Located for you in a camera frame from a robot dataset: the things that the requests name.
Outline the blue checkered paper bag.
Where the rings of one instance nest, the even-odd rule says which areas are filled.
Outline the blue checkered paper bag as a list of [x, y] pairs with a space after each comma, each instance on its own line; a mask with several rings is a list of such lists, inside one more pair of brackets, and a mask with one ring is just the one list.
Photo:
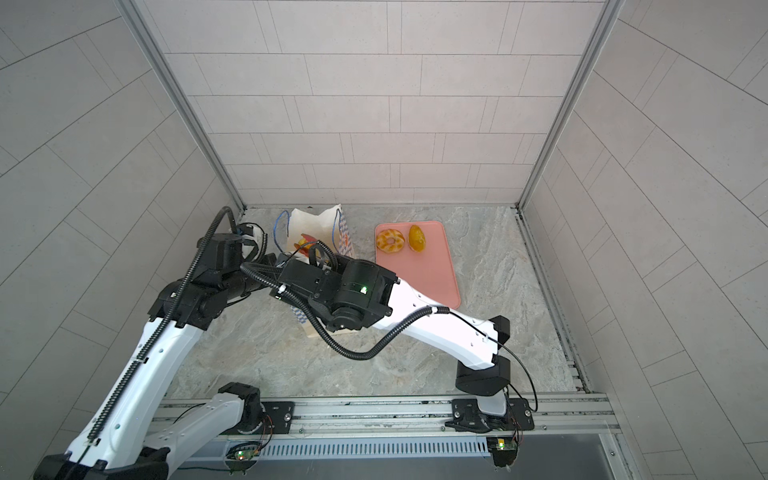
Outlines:
[[[302, 233], [317, 239], [317, 243], [310, 248], [308, 260], [299, 258], [294, 250], [294, 243]], [[354, 256], [349, 228], [340, 205], [335, 205], [317, 215], [295, 209], [288, 215], [286, 221], [284, 252], [277, 260], [277, 281], [286, 263], [293, 259], [319, 267], [329, 267], [341, 274], [347, 260]], [[309, 307], [320, 307], [324, 313], [328, 311], [323, 304], [309, 304], [303, 299], [302, 301]]]

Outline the red metal tongs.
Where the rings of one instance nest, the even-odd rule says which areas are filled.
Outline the red metal tongs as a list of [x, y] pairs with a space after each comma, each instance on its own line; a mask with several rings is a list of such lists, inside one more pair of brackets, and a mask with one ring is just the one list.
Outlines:
[[317, 239], [311, 235], [302, 233], [294, 243], [295, 254], [302, 260], [308, 260], [310, 248], [317, 243]]

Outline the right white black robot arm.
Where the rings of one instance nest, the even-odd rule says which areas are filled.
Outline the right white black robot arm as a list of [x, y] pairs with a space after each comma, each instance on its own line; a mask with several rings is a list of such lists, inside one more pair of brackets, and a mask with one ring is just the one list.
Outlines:
[[463, 315], [366, 260], [302, 261], [282, 254], [276, 267], [273, 296], [291, 305], [341, 356], [368, 361], [405, 335], [455, 358], [455, 386], [475, 399], [459, 407], [447, 427], [473, 433], [533, 430], [538, 403], [512, 384], [511, 364], [519, 358], [506, 345], [506, 317]]

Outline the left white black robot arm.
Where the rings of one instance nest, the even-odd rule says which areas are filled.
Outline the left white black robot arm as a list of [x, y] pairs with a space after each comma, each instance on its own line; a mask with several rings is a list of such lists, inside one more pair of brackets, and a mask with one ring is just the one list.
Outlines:
[[200, 448], [230, 429], [261, 434], [260, 444], [268, 445], [275, 423], [265, 411], [259, 390], [238, 382], [222, 387], [169, 429], [149, 433], [171, 380], [202, 333], [193, 323], [179, 327], [172, 319], [151, 320], [90, 428], [65, 452], [44, 457], [34, 478], [167, 479]]

